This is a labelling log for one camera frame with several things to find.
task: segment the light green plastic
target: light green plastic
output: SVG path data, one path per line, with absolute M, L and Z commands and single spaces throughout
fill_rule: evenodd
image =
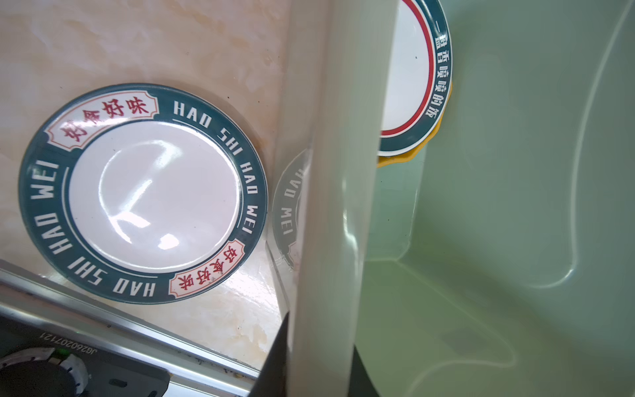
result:
M 377 170 L 356 344 L 383 397 L 635 391 L 635 10 L 444 0 L 454 91 Z

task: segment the plate rim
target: plate rim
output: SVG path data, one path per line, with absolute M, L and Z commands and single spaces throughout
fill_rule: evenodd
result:
M 445 12 L 443 11 L 443 6 L 441 5 L 441 3 L 440 3 L 438 0 L 409 0 L 409 1 L 411 1 L 411 2 L 415 3 L 415 4 L 417 5 L 417 7 L 419 8 L 419 10 L 422 12 L 423 17 L 425 18 L 425 20 L 426 20 L 426 22 L 427 22 L 428 26 L 430 27 L 430 32 L 431 32 L 431 34 L 432 34 L 432 36 L 431 36 L 431 40 L 434 40 L 435 38 L 438 38 L 438 37 L 442 36 L 442 34 L 447 34 L 447 35 L 448 35 L 448 45 L 447 45 L 447 48 L 448 48 L 448 50 L 449 50 L 449 54 L 450 54 L 450 59 L 449 59 L 449 61 L 450 61 L 450 63 L 449 63 L 449 66 L 450 66 L 450 68 L 449 68 L 449 69 L 450 69 L 450 71 L 449 71 L 449 75 L 447 76 L 447 87 L 448 87 L 448 88 L 447 88 L 447 90 L 449 91 L 449 89 L 450 89 L 450 85 L 451 85 L 451 82 L 452 82 L 452 74 L 453 74 L 453 70 L 454 70 L 454 67 L 453 67 L 453 66 L 454 66 L 454 64 L 453 64 L 453 61 L 454 61 L 454 56 L 453 56 L 453 52 L 452 52 L 452 43 L 451 43 L 451 42 L 452 42 L 452 40 L 451 40 L 450 28 L 449 28 L 449 26 L 448 26 L 448 22 L 447 22 L 447 18 L 446 18 L 446 16 L 445 16 Z M 443 21 L 443 23 L 444 23 L 444 31 L 443 31 L 443 29 L 439 29 L 440 31 L 439 31 L 439 32 L 436 32 L 436 31 L 432 28 L 432 26 L 431 26 L 432 22 L 434 22 L 434 20 L 432 19 L 432 16 L 430 16 L 431 18 L 428 18 L 428 17 L 427 17 L 427 15 L 426 15 L 426 13 L 424 12 L 424 9 L 429 11 L 429 6 L 430 6 L 431 4 L 434 4 L 434 5 L 436 5 L 436 6 L 438 7 L 438 12 L 440 13 L 440 16 L 442 17 L 442 21 Z M 436 56 L 436 55 L 437 55 L 438 51 L 439 51 L 441 48 L 436 49 L 436 48 L 435 48 L 435 46 L 434 46 L 434 43 L 432 44 L 432 49 L 433 49 L 433 52 L 434 52 L 434 56 Z M 431 72 L 433 72 L 433 73 L 437 73 L 437 69 L 438 69 L 438 67 L 439 67 L 439 65 L 438 65 L 438 63 L 436 62 L 436 59 L 435 59 L 435 62 L 434 62 L 434 70 L 433 70 L 433 71 L 431 71 Z M 432 80 L 432 86 L 433 86 L 433 87 L 434 87 L 434 85 L 436 84 L 436 81 L 437 81 L 437 80 L 438 80 L 438 77 L 433 78 L 433 80 Z M 438 116 L 437 116 L 437 117 L 435 117 L 435 120 L 434 120 L 433 124 L 432 124 L 432 125 L 431 125 L 431 127 L 430 127 L 430 128 L 429 128 L 429 129 L 428 129 L 428 130 L 427 130 L 427 131 L 423 134 L 423 136 L 418 137 L 418 138 L 416 139 L 416 141 L 413 141 L 412 143 L 409 143 L 409 144 L 408 144 L 408 145 L 406 145 L 406 146 L 404 146 L 404 145 L 399 145 L 398 143 L 397 143 L 397 144 L 394 144 L 394 145 L 396 145 L 397 147 L 399 147 L 398 149 L 391 149 L 391 150 L 388 150 L 388 148 L 385 148 L 385 147 L 384 147 L 385 145 L 389 144 L 389 141 L 391 141 L 391 142 L 395 142 L 395 141 L 397 141 L 397 142 L 398 142 L 398 141 L 400 141 L 400 140 L 402 140 L 402 139 L 406 138 L 407 136 L 412 136 L 412 134 L 411 134 L 411 135 L 408 135 L 408 133 L 409 133 L 409 132 L 411 132 L 411 131 L 412 131 L 412 129 L 414 129 L 414 128 L 415 128 L 415 127 L 419 124 L 419 123 L 421 123 L 421 119 L 422 119 L 422 117 L 425 115 L 425 114 L 423 114 L 423 113 L 424 113 L 425 109 L 426 109 L 426 108 L 430 105 L 430 102 L 432 101 L 432 94 L 433 94 L 433 93 L 434 93 L 434 90 L 432 90 L 432 91 L 431 91 L 430 97 L 428 98 L 428 101 L 427 101 L 426 105 L 424 106 L 424 110 L 422 111 L 422 115 L 419 117 L 419 119 L 418 119 L 415 123 L 413 123 L 413 124 L 409 127 L 409 129 L 408 129 L 408 130 L 406 130 L 406 131 L 404 131 L 404 132 L 400 133 L 399 135 L 393 135 L 393 136 L 391 136 L 391 137 L 382 137 L 382 136 L 380 136 L 380 147 L 379 147 L 379 150 L 378 150 L 378 156 L 382 156 L 382 157 L 389 157 L 389 156 L 397 156 L 397 155 L 399 155 L 399 154 L 406 153 L 406 152 L 408 152 L 408 151 L 410 151 L 410 150 L 414 149 L 414 148 L 415 148 L 416 146 L 418 146 L 419 144 L 421 144 L 421 142 L 423 142 L 423 141 L 424 141 L 424 140 L 425 140 L 425 139 L 426 139 L 426 138 L 427 138 L 427 137 L 431 134 L 431 132 L 432 132 L 432 131 L 435 129 L 435 127 L 437 127 L 437 125 L 439 124 L 439 120 L 441 119 L 441 117 L 440 117 L 440 116 L 442 116 L 442 115 L 443 115 L 443 113 L 445 112 L 446 106 L 447 106 L 447 104 L 448 104 L 449 93 L 448 93 L 447 91 L 445 92 L 443 106 L 442 106 L 442 107 L 441 107 L 441 109 L 439 110 L 439 112 L 438 112 Z
M 55 125 L 55 123 L 59 122 L 59 120 L 62 118 L 62 116 L 64 116 L 65 114 L 67 114 L 69 112 L 69 110 L 71 110 L 73 107 L 77 107 L 77 105 L 81 105 L 87 101 L 89 101 L 91 98 L 94 97 L 99 97 L 100 95 L 104 95 L 104 94 L 116 94 L 120 91 L 130 91 L 130 90 L 143 90 L 143 91 L 147 91 L 147 90 L 158 90 L 158 91 L 162 91 L 164 93 L 167 94 L 176 94 L 178 96 L 181 96 L 181 99 L 183 99 L 183 97 L 185 98 L 189 98 L 192 100 L 192 102 L 196 105 L 203 105 L 203 106 L 207 106 L 210 109 L 212 109 L 214 112 L 216 112 L 218 115 L 221 116 L 220 118 L 220 122 L 223 124 L 231 124 L 233 128 L 235 128 L 236 131 L 238 131 L 240 134 L 242 134 L 242 138 L 244 139 L 244 143 L 241 143 L 242 147 L 246 147 L 248 146 L 248 148 L 250 149 L 250 154 L 249 156 L 253 157 L 253 160 L 255 160 L 255 162 L 252 161 L 252 167 L 254 168 L 254 172 L 255 173 L 259 173 L 260 175 L 258 176 L 258 179 L 260 179 L 260 183 L 262 184 L 262 189 L 263 189 L 263 193 L 259 194 L 259 200 L 262 201 L 262 210 L 258 209 L 259 215 L 261 215 L 260 217 L 260 225 L 258 227 L 256 227 L 254 229 L 254 234 L 252 235 L 252 237 L 250 237 L 249 242 L 247 242 L 245 244 L 245 246 L 250 246 L 248 251 L 244 252 L 244 256 L 241 257 L 238 261 L 238 263 L 236 265 L 233 266 L 232 269 L 230 269 L 229 271 L 227 271 L 225 274 L 223 274 L 220 278 L 218 278 L 217 280 L 215 280 L 211 285 L 208 285 L 198 291 L 192 292 L 190 294 L 187 294 L 185 296 L 182 297 L 175 297 L 174 295 L 170 294 L 170 291 L 168 290 L 168 292 L 165 294 L 168 298 L 170 296 L 173 297 L 173 299 L 164 299 L 161 301 L 140 301 L 140 300 L 133 300 L 133 299 L 127 299 L 130 298 L 129 296 L 125 295 L 125 294 L 115 294 L 114 292 L 110 292 L 110 294 L 108 293 L 102 293 L 100 290 L 97 290 L 95 288 L 87 288 L 89 286 L 87 286 L 87 284 L 84 282 L 80 282 L 78 279 L 76 279 L 76 277 L 73 277 L 73 271 L 67 270 L 65 266 L 67 263 L 59 263 L 61 262 L 61 260 L 55 260 L 53 258 L 51 258 L 50 253 L 47 252 L 44 248 L 45 244 L 43 241 L 39 241 L 42 240 L 40 234 L 38 233 L 38 230 L 36 230 L 36 227 L 34 227 L 33 225 L 31 225 L 33 219 L 32 216 L 34 214 L 29 213 L 29 208 L 31 207 L 29 205 L 30 200 L 28 199 L 28 190 L 29 190 L 29 185 L 32 182 L 31 177 L 30 177 L 30 168 L 32 167 L 32 165 L 35 164 L 35 160 L 36 160 L 36 156 L 38 153 L 42 153 L 43 151 L 45 151 L 46 148 L 48 148 L 48 141 L 50 139 L 50 135 L 47 133 L 47 129 L 51 128 L 52 126 Z M 170 112 L 171 109 L 168 109 L 167 111 L 164 111 L 163 114 L 164 115 L 168 115 L 167 119 L 155 119 L 154 116 L 152 118 L 146 119 L 145 121 L 162 121 L 162 122 L 166 122 L 166 123 L 171 123 L 171 124 L 177 124 L 177 121 L 172 119 L 172 115 Z M 90 144 L 92 144 L 94 141 L 96 141 L 99 137 L 104 136 L 106 133 L 108 133 L 109 131 L 122 126 L 124 124 L 130 124 L 130 123 L 139 123 L 139 122 L 143 122 L 143 120 L 138 120 L 138 119 L 132 119 L 132 120 L 126 120 L 123 121 L 122 123 L 118 123 L 115 124 L 113 126 L 109 126 L 108 128 L 105 128 L 103 130 L 100 130 L 98 133 L 96 133 L 94 136 L 91 136 L 88 140 L 89 142 L 83 146 L 82 148 L 79 148 L 80 150 L 77 151 L 79 153 L 78 156 L 76 156 L 75 159 L 73 160 L 69 160 L 72 162 L 72 166 L 74 166 L 78 159 L 81 157 L 81 155 L 83 154 L 84 150 L 90 146 Z M 237 229 L 237 227 L 241 224 L 241 221 L 244 218 L 244 214 L 243 212 L 246 211 L 246 202 L 245 202 L 245 198 L 244 196 L 246 195 L 246 189 L 243 186 L 244 183 L 244 179 L 241 178 L 241 175 L 243 174 L 241 172 L 241 167 L 239 164 L 239 161 L 235 159 L 235 157 L 230 156 L 226 150 L 223 149 L 223 145 L 221 145 L 221 141 L 217 141 L 214 138 L 212 138 L 212 133 L 213 131 L 210 131 L 209 133 L 206 133 L 205 131 L 203 131 L 200 128 L 196 128 L 195 126 L 189 125 L 187 123 L 178 123 L 180 125 L 185 125 L 188 126 L 189 128 L 192 128 L 193 130 L 195 130 L 198 134 L 202 134 L 202 136 L 206 139 L 209 139 L 211 141 L 213 141 L 216 145 L 218 145 L 221 150 L 223 150 L 224 156 L 226 156 L 229 161 L 231 162 L 232 166 L 234 167 L 241 186 L 240 186 L 240 192 L 239 192 L 239 205 L 241 207 L 241 210 L 239 212 L 239 216 L 236 219 L 235 223 L 234 223 L 234 229 Z M 47 139 L 43 140 L 42 138 L 42 134 L 47 135 Z M 69 157 L 71 157 L 71 153 L 73 151 L 76 151 L 77 147 L 73 147 L 70 150 L 68 150 L 68 154 Z M 69 174 L 69 180 L 70 180 L 70 176 L 72 176 L 72 169 L 67 170 L 68 174 Z M 65 186 L 65 189 L 68 190 L 70 183 L 67 183 Z M 55 199 L 55 204 L 53 204 L 53 206 L 55 207 L 60 207 L 60 209 L 63 209 L 63 207 L 65 206 L 65 202 L 63 201 L 63 199 L 61 198 L 61 195 L 59 195 L 60 197 L 57 197 Z M 38 252 L 40 255 L 42 255 L 42 257 L 45 259 L 45 261 L 52 267 L 54 268 L 54 270 L 56 270 L 56 272 L 60 273 L 65 279 L 67 279 L 68 281 L 72 282 L 73 284 L 77 285 L 79 288 L 81 288 L 82 290 L 86 291 L 86 292 L 90 292 L 92 294 L 95 294 L 97 296 L 109 299 L 109 300 L 113 300 L 116 302 L 125 302 L 125 303 L 132 303 L 132 304 L 164 304 L 164 303 L 171 303 L 171 302 L 176 302 L 179 300 L 184 300 L 184 299 L 188 299 L 191 297 L 195 297 L 197 295 L 200 295 L 204 292 L 207 292 L 209 290 L 211 290 L 212 288 L 215 288 L 218 285 L 221 285 L 224 281 L 227 280 L 227 278 L 229 278 L 235 271 L 237 271 L 246 261 L 247 259 L 251 256 L 251 254 L 253 253 L 255 247 L 257 246 L 258 242 L 260 241 L 260 239 L 262 238 L 263 232 L 265 230 L 265 226 L 266 226 L 266 221 L 267 221 L 267 215 L 268 215 L 268 205 L 269 205 L 269 189 L 268 189 L 268 184 L 267 184 L 267 175 L 265 173 L 265 168 L 262 164 L 262 160 L 260 159 L 260 155 L 258 154 L 258 152 L 256 151 L 255 146 L 253 145 L 253 142 L 251 141 L 251 139 L 249 138 L 249 136 L 247 136 L 247 134 L 245 134 L 244 130 L 228 115 L 226 114 L 224 111 L 220 110 L 217 106 L 213 105 L 212 103 L 210 103 L 209 101 L 195 95 L 192 93 L 189 93 L 188 91 L 185 90 L 180 90 L 178 88 L 174 88 L 171 86 L 166 86 L 163 84 L 153 84 L 153 83 L 121 83 L 121 84 L 112 84 L 112 85 L 108 85 L 108 86 L 103 86 L 100 88 L 97 88 L 95 90 L 91 90 L 88 91 L 78 97 L 73 98 L 72 100 L 68 101 L 67 103 L 63 104 L 61 107 L 59 107 L 49 118 L 46 119 L 46 121 L 34 132 L 32 138 L 29 141 L 29 144 L 27 145 L 27 148 L 22 156 L 22 161 L 20 163 L 20 168 L 18 171 L 18 203 L 19 203 L 19 207 L 20 207 L 20 214 L 21 214 L 21 218 L 22 218 L 22 222 L 24 227 L 27 230 L 27 233 L 29 235 L 30 240 L 33 242 L 33 244 L 36 246 Z M 62 219 L 60 222 L 60 225 L 64 225 L 66 223 L 65 219 Z M 71 225 L 70 222 L 69 224 L 67 224 L 67 227 L 73 231 L 73 228 L 75 231 L 77 231 L 78 235 L 82 236 L 81 233 L 79 233 L 79 231 L 77 230 L 76 225 Z M 180 273 L 184 273 L 187 271 L 192 271 L 193 269 L 196 269 L 197 267 L 199 267 L 202 264 L 205 264 L 206 261 L 208 261 L 209 259 L 215 257 L 216 255 L 220 254 L 220 252 L 225 249 L 225 247 L 227 246 L 227 244 L 229 244 L 232 240 L 232 235 L 234 235 L 234 232 L 232 232 L 232 234 L 230 234 L 230 236 L 225 240 L 225 242 L 222 244 L 222 246 L 213 253 L 213 255 L 211 255 L 209 258 L 204 259 L 202 262 L 198 262 L 197 264 L 194 264 L 192 266 L 189 266 L 186 269 L 181 269 L 179 271 L 175 271 L 175 272 L 169 272 L 169 273 L 146 273 L 146 272 L 142 272 L 142 271 L 135 271 L 135 270 L 131 270 L 131 269 L 127 269 L 125 267 L 122 267 L 118 264 L 113 263 L 112 261 L 109 261 L 107 258 L 102 257 L 101 255 L 95 255 L 94 252 L 94 248 L 91 247 L 91 250 L 89 249 L 84 249 L 92 256 L 95 256 L 96 259 L 103 259 L 106 260 L 107 262 L 110 263 L 110 267 L 114 268 L 115 270 L 124 273 L 124 274 L 130 274 L 133 276 L 138 276 L 138 277 L 151 277 L 151 278 L 155 278 L 155 277 L 166 277 L 168 275 L 173 276 L 171 279 L 175 279 L 177 277 L 178 274 Z M 81 239 L 77 238 L 77 236 L 73 236 L 73 238 L 76 238 L 76 241 L 82 245 L 82 241 Z

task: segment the metal strip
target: metal strip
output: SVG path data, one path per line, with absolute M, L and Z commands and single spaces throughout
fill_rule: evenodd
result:
M 35 274 L 2 259 L 0 259 L 0 283 L 17 290 L 31 293 L 36 297 L 94 320 L 104 322 L 108 325 L 115 325 L 123 330 L 139 334 L 144 338 L 150 338 L 162 344 L 166 344 L 174 349 L 189 353 L 202 360 L 210 361 L 247 377 L 256 379 L 260 374 L 255 368 L 214 353 L 174 333 L 160 329 L 46 278 L 37 277 Z
M 163 368 L 178 383 L 213 390 L 212 395 L 247 396 L 253 381 L 209 361 L 176 351 L 162 343 L 86 318 L 23 292 L 0 285 L 0 315 L 36 326 L 83 344 Z

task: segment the black surface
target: black surface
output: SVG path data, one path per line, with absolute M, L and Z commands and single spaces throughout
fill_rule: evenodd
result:
M 75 380 L 59 365 L 27 361 L 0 370 L 0 397 L 75 397 Z
M 249 397 L 285 397 L 286 396 L 286 339 L 289 314 L 284 317 L 273 346 L 262 367 Z M 368 373 L 361 361 L 357 348 L 353 349 L 351 382 L 349 397 L 379 397 Z
M 0 357 L 29 347 L 55 347 L 80 358 L 90 375 L 82 397 L 161 397 L 170 383 L 169 373 L 162 368 L 81 344 L 72 337 L 65 338 L 63 335 L 49 333 L 0 316 Z M 4 369 L 0 368 L 0 375 L 9 379 L 8 382 L 14 382 L 10 378 L 13 378 L 15 373 L 4 373 L 11 367 L 13 365 Z M 33 375 L 25 373 L 23 376 L 26 377 L 24 379 L 30 379 Z M 49 374 L 41 374 L 41 376 L 49 377 Z M 75 396 L 74 391 L 73 387 L 71 396 Z M 25 395 L 29 397 L 66 396 L 66 394 L 39 394 L 39 392 Z M 14 396 L 0 394 L 0 397 Z

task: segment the white lettering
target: white lettering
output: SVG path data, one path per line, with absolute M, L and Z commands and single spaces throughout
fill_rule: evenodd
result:
M 234 150 L 236 146 L 238 146 L 238 142 L 236 142 L 236 138 L 231 137 L 226 143 L 225 146 L 229 148 L 229 150 Z
M 258 215 L 256 215 L 256 211 L 258 209 L 257 205 L 248 205 L 247 206 L 247 215 L 251 215 L 252 217 L 258 217 Z
M 441 106 L 443 104 L 443 95 L 432 94 L 432 100 L 430 101 L 430 104 Z
M 251 163 L 241 164 L 240 168 L 242 169 L 243 173 L 246 173 L 247 171 L 251 171 L 253 169 L 251 167 Z
M 195 107 L 190 109 L 190 113 L 187 114 L 187 118 L 196 121 L 196 108 Z
M 43 165 L 43 166 L 48 167 L 48 168 L 54 168 L 56 170 L 60 167 L 57 164 L 49 163 L 48 161 L 42 161 L 42 160 L 37 160 L 36 164 L 37 165 Z
M 31 185 L 33 189 L 39 189 L 38 196 L 31 196 L 31 200 L 41 199 L 41 198 L 52 198 L 53 197 L 53 186 L 48 185 Z
M 290 220 L 284 220 L 282 222 L 280 222 L 280 227 L 290 227 L 287 225 L 291 225 L 292 222 Z M 293 231 L 293 229 L 289 229 L 289 230 L 285 230 L 282 234 L 289 234 Z
M 79 267 L 79 269 L 75 270 L 75 274 L 84 272 L 79 277 L 86 278 L 86 276 L 89 275 L 93 270 L 95 270 L 95 268 L 95 265 L 91 265 L 90 262 L 86 262 L 81 267 Z
M 63 240 L 58 241 L 57 243 L 51 244 L 50 246 L 48 246 L 48 248 L 50 248 L 50 249 L 57 248 L 56 250 L 53 251 L 53 253 L 55 255 L 57 255 L 58 253 L 60 253 L 62 251 L 68 250 L 72 246 L 73 246 L 73 244 L 69 243 L 69 239 L 65 238 Z
M 179 116 L 183 116 L 185 112 L 185 104 L 183 102 L 174 101 L 174 114 L 178 114 Z
M 71 269 L 71 270 L 72 270 L 75 266 L 77 266 L 77 265 L 79 265 L 80 263 L 84 262 L 84 259 L 86 259 L 86 258 L 84 258 L 84 257 L 79 257 L 79 259 L 77 259 L 75 262 L 71 263 L 71 264 L 67 267 L 67 269 Z
M 112 291 L 116 293 L 123 293 L 126 290 L 129 282 L 130 280 L 120 278 L 119 281 L 117 281 L 117 285 L 115 285 L 115 288 L 113 288 Z
M 103 271 L 101 269 L 97 269 L 97 271 L 92 276 L 95 279 L 94 280 L 88 280 L 88 282 L 91 283 L 92 285 L 98 285 L 99 283 L 102 282 L 102 278 L 99 277 L 99 275 L 102 274 L 102 273 L 108 274 L 108 272 L 106 272 L 106 271 Z
M 251 218 L 245 218 L 243 223 L 251 225 L 251 228 L 256 226 L 256 221 Z
M 42 238 L 47 239 L 53 237 L 62 237 L 64 235 L 64 232 L 60 232 L 60 230 L 62 230 L 62 226 L 55 226 L 48 232 L 42 233 Z
M 31 179 L 36 179 L 36 180 L 45 180 L 47 182 L 54 182 L 55 181 L 55 175 L 57 175 L 57 172 L 53 172 L 53 176 L 49 177 L 46 174 L 46 171 L 41 170 L 42 173 L 38 173 L 40 172 L 40 170 L 38 170 L 37 168 L 33 168 L 33 174 L 31 174 Z
M 75 268 L 75 266 L 79 265 L 81 262 L 84 261 L 84 257 L 79 257 L 79 259 L 77 259 L 75 262 L 71 263 L 70 265 L 68 265 L 68 269 L 73 270 L 73 268 Z M 81 278 L 85 278 L 87 275 L 90 274 L 90 272 L 92 272 L 93 270 L 95 270 L 95 265 L 90 264 L 90 262 L 86 261 L 85 264 L 83 264 L 82 266 L 79 267 L 79 269 L 77 269 L 75 271 L 75 274 L 79 274 L 84 272 L 80 277 Z
M 203 113 L 203 115 L 201 116 L 201 120 L 199 121 L 199 124 L 207 128 L 210 126 L 210 123 L 211 123 L 211 117 Z
M 38 215 L 37 217 L 34 217 L 33 219 L 36 221 L 36 226 L 44 226 L 44 225 L 59 223 L 59 220 L 57 219 L 57 214 L 55 212 L 47 213 L 44 215 Z
M 225 142 L 225 139 L 227 139 L 227 134 L 229 133 L 229 131 L 227 131 L 227 129 L 223 128 L 222 130 L 220 130 L 220 133 L 223 134 L 223 136 L 221 137 L 219 135 L 218 137 L 220 138 L 221 141 Z
M 144 288 L 144 297 L 151 297 L 154 295 L 154 286 L 156 283 L 146 283 Z
M 425 111 L 425 115 L 432 119 L 435 119 L 438 112 L 439 109 L 430 106 L 428 107 L 428 110 Z
M 141 289 L 142 285 L 143 283 L 137 284 L 135 281 L 133 281 L 132 285 L 130 286 L 130 295 L 135 296 L 137 292 L 139 292 L 139 290 Z
M 51 343 L 55 343 L 61 346 L 70 347 L 71 349 L 79 350 L 82 353 L 93 354 L 97 351 L 97 349 L 93 349 L 90 346 L 86 346 L 81 343 L 74 342 L 73 340 L 64 339 L 58 336 L 53 335 L 52 333 L 44 332 L 40 335 L 40 339 L 50 340 Z

